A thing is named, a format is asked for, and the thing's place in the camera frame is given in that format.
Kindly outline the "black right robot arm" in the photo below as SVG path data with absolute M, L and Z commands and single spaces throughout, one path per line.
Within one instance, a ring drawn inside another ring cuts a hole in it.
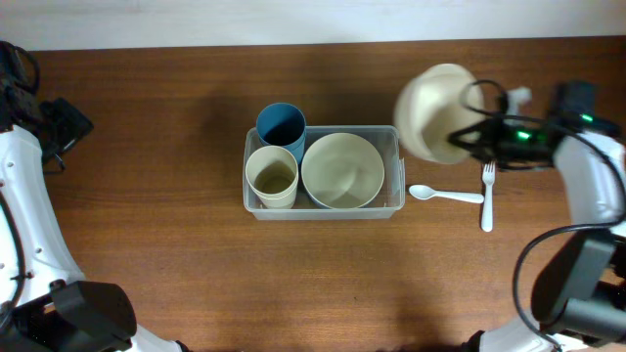
M 529 242 L 515 262 L 516 318 L 475 333 L 464 351 L 575 351 L 625 342 L 625 148 L 620 127 L 595 113 L 596 87 L 584 81 L 558 85 L 544 118 L 510 114 L 509 95 L 498 90 L 496 110 L 451 133 L 449 142 L 501 171 L 555 168 L 564 183 L 571 223 Z M 526 256 L 561 234 L 570 239 L 537 277 L 531 306 L 519 299 Z

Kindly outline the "blue bowl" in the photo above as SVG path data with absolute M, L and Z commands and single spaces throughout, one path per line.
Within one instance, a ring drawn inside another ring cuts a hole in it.
M 328 209 L 361 208 L 371 203 L 379 192 L 357 192 L 356 190 L 325 190 L 310 193 L 309 197 L 320 207 Z

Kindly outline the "clear plastic storage container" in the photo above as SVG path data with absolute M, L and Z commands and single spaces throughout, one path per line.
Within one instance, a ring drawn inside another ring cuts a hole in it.
M 330 209 L 318 206 L 302 185 L 297 188 L 290 209 L 268 209 L 258 199 L 247 181 L 243 181 L 244 207 L 258 220 L 378 220 L 388 219 L 405 203 L 405 166 L 400 157 L 399 134 L 390 125 L 308 126 L 305 146 L 332 133 L 351 133 L 370 142 L 384 164 L 384 181 L 380 192 L 366 206 L 353 209 Z

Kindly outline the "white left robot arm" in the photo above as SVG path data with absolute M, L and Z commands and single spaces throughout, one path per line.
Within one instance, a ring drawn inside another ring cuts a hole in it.
M 40 67 L 1 44 L 1 349 L 184 352 L 141 327 L 124 290 L 90 282 L 71 256 L 45 186 L 45 165 L 94 128 L 67 100 L 38 102 Z

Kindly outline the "cream fork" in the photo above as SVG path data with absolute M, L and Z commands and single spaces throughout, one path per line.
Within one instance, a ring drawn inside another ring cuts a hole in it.
M 490 161 L 485 164 L 482 172 L 484 185 L 484 202 L 481 214 L 481 229 L 484 232 L 493 230 L 493 185 L 495 183 L 496 163 Z

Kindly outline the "dark blue cup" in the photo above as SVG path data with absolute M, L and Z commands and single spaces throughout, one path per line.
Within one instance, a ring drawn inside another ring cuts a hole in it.
M 289 103 L 271 104 L 256 118 L 256 131 L 264 144 L 295 146 L 304 140 L 305 128 L 304 114 Z

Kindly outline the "cream bowl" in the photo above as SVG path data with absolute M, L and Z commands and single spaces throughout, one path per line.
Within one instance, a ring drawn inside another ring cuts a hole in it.
M 301 179 L 308 195 L 325 190 L 380 192 L 384 173 L 377 149 L 351 133 L 332 133 L 318 139 L 301 163 Z
M 393 118 L 400 142 L 410 154 L 441 164 L 460 163 L 470 156 L 449 143 L 448 136 L 484 119 L 462 106 L 462 91 L 474 81 L 463 66 L 440 64 L 402 89 Z

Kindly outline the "cream cup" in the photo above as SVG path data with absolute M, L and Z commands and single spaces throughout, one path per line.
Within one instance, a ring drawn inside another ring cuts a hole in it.
M 254 194 L 261 203 L 269 209 L 289 209 L 295 204 L 297 190 L 284 190 L 277 194 L 266 194 L 253 189 Z
M 298 184 L 299 166 L 287 149 L 265 146 L 247 159 L 245 177 L 261 199 L 290 197 Z

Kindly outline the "cream spoon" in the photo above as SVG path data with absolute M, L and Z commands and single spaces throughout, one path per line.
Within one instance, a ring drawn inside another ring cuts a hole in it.
M 426 185 L 412 185 L 409 187 L 409 194 L 414 198 L 421 200 L 428 200 L 431 198 L 447 198 L 452 200 L 458 200 L 469 203 L 484 203 L 484 196 L 475 193 L 461 193 L 461 192 L 448 192 L 448 191 L 436 191 Z

